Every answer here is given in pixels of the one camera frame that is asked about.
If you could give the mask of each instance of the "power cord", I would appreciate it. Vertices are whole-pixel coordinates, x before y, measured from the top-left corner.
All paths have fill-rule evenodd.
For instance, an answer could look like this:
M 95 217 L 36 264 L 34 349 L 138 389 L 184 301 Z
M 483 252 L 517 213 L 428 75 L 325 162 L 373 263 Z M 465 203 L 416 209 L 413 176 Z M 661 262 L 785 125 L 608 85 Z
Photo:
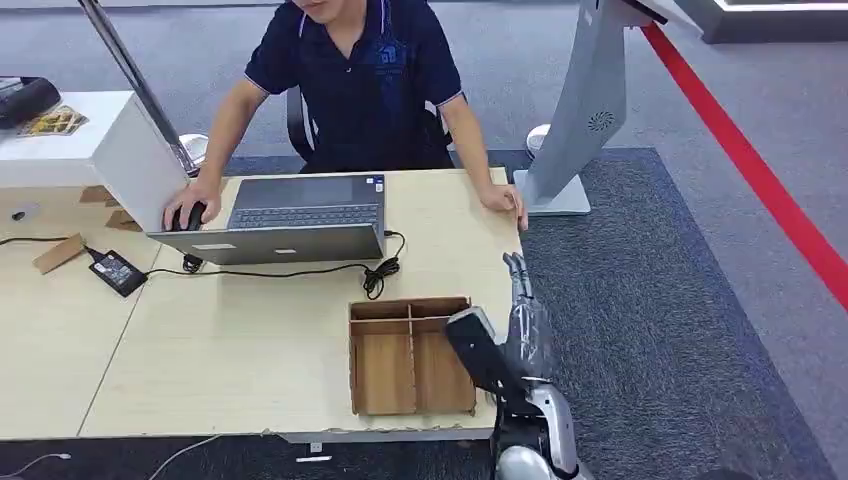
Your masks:
M 162 462 L 162 465 L 159 465 L 159 468 L 157 468 L 157 469 L 156 469 L 156 471 L 155 471 L 155 472 L 153 472 L 153 475 L 151 475 L 151 476 L 150 476 L 150 478 L 148 478 L 147 480 L 155 480 L 155 478 L 156 478 L 156 477 L 157 477 L 160 473 L 162 473 L 162 470 L 164 470 L 164 469 L 165 469 L 165 467 L 167 467 L 169 463 L 173 462 L 173 461 L 174 461 L 174 459 L 176 459 L 176 458 L 177 458 L 177 457 L 179 457 L 180 455 L 182 455 L 182 454 L 184 454 L 184 453 L 186 453 L 186 452 L 188 452 L 188 451 L 190 451 L 190 450 L 194 450 L 195 448 L 197 448 L 197 447 L 199 447 L 199 446 L 201 446 L 201 445 L 206 445 L 207 443 L 209 443 L 209 442 L 211 442 L 211 441 L 213 441 L 213 440 L 217 440 L 217 439 L 219 439 L 219 438 L 221 438 L 221 437 L 222 437 L 222 435 L 221 435 L 221 434 L 218 434 L 218 435 L 215 435 L 214 437 L 209 437 L 209 438 L 207 438 L 206 440 L 201 440 L 201 441 L 199 441 L 199 442 L 197 442 L 197 443 L 193 443 L 193 444 L 191 444 L 191 445 L 189 445 L 189 446 L 187 446 L 187 447 L 183 448 L 182 450 L 180 450 L 180 451 L 178 451 L 177 453 L 175 453 L 175 454 L 171 455 L 170 457 L 168 457 L 168 459 L 167 459 L 167 460 L 165 460 L 164 462 Z
M 69 454 L 69 453 L 50 453 L 50 454 L 47 454 L 47 455 L 42 455 L 42 456 L 40 456 L 40 457 L 36 458 L 35 460 L 33 460 L 33 461 L 31 461 L 31 462 L 27 463 L 26 465 L 24 465 L 24 468 L 22 468 L 22 469 L 18 470 L 17 472 L 9 473 L 9 474 L 7 474 L 7 475 L 0 475 L 0 478 L 12 478 L 12 477 L 17 477 L 18 475 L 20 475 L 20 474 L 22 474 L 22 473 L 26 472 L 27 470 L 29 470 L 29 467 L 31 467 L 31 466 L 33 466 L 33 465 L 35 465 L 36 463 L 38 463 L 38 462 L 40 462 L 40 461 L 42 461 L 42 460 L 44 460 L 44 459 L 51 458 L 51 457 L 61 458 L 62 460 L 70 460 L 70 459 L 71 459 L 71 454 Z
M 203 259 L 186 253 L 183 255 L 183 271 L 186 273 L 197 273 L 203 266 Z
M 15 237 L 15 238 L 5 238 L 0 240 L 0 247 L 6 245 L 7 243 L 13 242 L 62 242 L 67 240 L 68 237 L 44 237 L 44 238 L 33 238 L 33 237 Z
M 350 268 L 361 268 L 365 273 L 365 280 L 362 282 L 362 288 L 365 290 L 365 295 L 369 300 L 376 300 L 380 298 L 380 295 L 383 294 L 383 288 L 385 287 L 385 279 L 386 277 L 390 277 L 397 272 L 400 271 L 400 254 L 403 251 L 404 247 L 406 247 L 406 237 L 400 233 L 395 232 L 393 230 L 386 230 L 384 235 L 388 237 L 400 237 L 401 244 L 397 249 L 395 255 L 391 258 L 386 259 L 381 263 L 377 268 L 371 269 L 368 265 L 364 263 L 348 263 L 345 265 L 340 265 L 334 268 L 327 268 L 324 270 L 303 270 L 300 272 L 292 272 L 292 273 L 258 273 L 258 272 L 235 272 L 231 270 L 218 270 L 215 272 L 197 272 L 195 269 L 194 272 L 191 271 L 177 271 L 170 270 L 167 268 L 154 268 L 148 272 L 145 272 L 145 275 L 151 275 L 153 273 L 170 273 L 173 275 L 187 276 L 187 277 L 205 277 L 205 276 L 213 276 L 213 275 L 233 275 L 238 277 L 259 277 L 259 278 L 294 278 L 294 277 L 302 277 L 305 275 L 320 275 L 323 273 L 332 273 L 338 272 L 340 270 L 347 270 Z M 183 268 L 186 269 L 186 260 L 183 261 Z

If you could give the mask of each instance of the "black device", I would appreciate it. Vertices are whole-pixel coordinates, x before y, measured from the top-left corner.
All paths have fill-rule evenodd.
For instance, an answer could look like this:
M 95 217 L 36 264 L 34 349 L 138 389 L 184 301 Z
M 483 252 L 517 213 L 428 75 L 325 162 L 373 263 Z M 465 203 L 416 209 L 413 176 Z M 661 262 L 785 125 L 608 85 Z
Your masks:
M 474 386 L 500 395 L 513 408 L 535 410 L 527 405 L 529 383 L 495 344 L 492 326 L 480 307 L 470 307 L 448 319 L 448 338 Z
M 200 226 L 203 225 L 202 219 L 203 213 L 206 212 L 206 204 L 203 202 L 195 202 L 194 205 L 192 205 L 191 211 L 188 213 L 188 228 L 186 228 L 185 230 L 183 230 L 182 225 L 180 225 L 180 214 L 182 212 L 182 209 L 183 207 L 179 207 L 174 212 L 174 216 L 173 218 L 171 218 L 170 231 L 183 232 L 200 230 Z M 202 258 L 194 256 L 190 253 L 186 253 L 183 255 L 183 271 L 186 271 L 188 273 L 197 273 L 202 265 Z
M 200 230 L 200 226 L 203 225 L 201 219 L 203 218 L 203 213 L 206 211 L 206 204 L 203 202 L 195 202 L 194 206 L 191 207 L 191 212 L 188 214 L 188 228 L 183 230 L 182 225 L 180 225 L 180 215 L 182 212 L 182 207 L 177 208 L 174 212 L 174 217 L 171 218 L 170 231 L 172 232 L 183 232 L 183 231 L 194 231 Z
M 147 275 L 114 250 L 109 250 L 105 254 L 90 248 L 87 250 L 94 258 L 94 263 L 88 269 L 122 297 L 128 297 L 147 281 Z
M 62 100 L 59 91 L 44 78 L 20 77 L 20 84 L 0 95 L 0 128 L 15 128 L 50 110 Z

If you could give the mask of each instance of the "wooden organizer box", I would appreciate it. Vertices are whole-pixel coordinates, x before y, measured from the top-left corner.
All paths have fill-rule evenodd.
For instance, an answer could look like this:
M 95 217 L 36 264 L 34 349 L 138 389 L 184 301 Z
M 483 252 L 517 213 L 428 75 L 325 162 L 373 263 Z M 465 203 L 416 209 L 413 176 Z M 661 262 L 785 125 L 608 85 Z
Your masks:
M 350 306 L 353 413 L 472 412 L 476 390 L 444 335 L 467 298 L 354 303 Z

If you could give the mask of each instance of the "white cable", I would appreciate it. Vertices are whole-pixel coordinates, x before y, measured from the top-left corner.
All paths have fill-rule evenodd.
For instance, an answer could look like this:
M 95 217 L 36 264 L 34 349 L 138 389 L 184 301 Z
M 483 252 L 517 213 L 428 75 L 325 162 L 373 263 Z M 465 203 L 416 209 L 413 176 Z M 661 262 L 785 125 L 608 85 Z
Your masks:
M 47 455 L 42 455 L 42 456 L 36 458 L 35 460 L 27 463 L 26 465 L 24 465 L 24 468 L 18 470 L 17 472 L 10 473 L 8 475 L 0 475 L 0 478 L 16 477 L 16 476 L 26 472 L 27 470 L 29 470 L 29 467 L 31 467 L 31 466 L 35 465 L 36 463 L 44 460 L 45 458 L 50 458 L 50 457 L 61 458 L 62 460 L 70 460 L 71 454 L 69 454 L 69 453 L 50 453 L 50 454 L 47 454 Z
M 180 450 L 179 452 L 171 455 L 171 457 L 168 458 L 167 460 L 165 460 L 165 462 L 162 465 L 160 465 L 159 468 L 157 468 L 156 471 L 153 472 L 153 475 L 151 475 L 150 478 L 148 478 L 147 480 L 155 479 L 156 476 L 159 475 L 160 473 L 162 473 L 162 470 L 164 470 L 165 467 L 167 467 L 168 464 L 171 463 L 171 461 L 173 461 L 175 458 L 179 457 L 180 455 L 188 452 L 189 450 L 193 450 L 193 449 L 195 449 L 195 448 L 197 448 L 201 445 L 206 445 L 207 443 L 211 442 L 212 440 L 217 440 L 217 439 L 221 438 L 221 436 L 222 435 L 219 433 L 218 435 L 215 435 L 214 437 L 209 437 L 206 440 L 202 440 L 202 441 L 197 442 L 193 445 L 189 445 L 186 448 Z

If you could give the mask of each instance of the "man's left hand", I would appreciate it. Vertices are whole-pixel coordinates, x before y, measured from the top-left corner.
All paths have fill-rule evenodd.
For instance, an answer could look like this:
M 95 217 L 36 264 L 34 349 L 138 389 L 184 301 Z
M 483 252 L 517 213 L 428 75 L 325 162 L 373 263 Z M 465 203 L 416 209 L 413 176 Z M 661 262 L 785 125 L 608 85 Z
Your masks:
M 521 193 L 513 185 L 491 185 L 480 192 L 480 201 L 496 212 L 512 212 L 521 231 L 527 230 L 527 210 Z

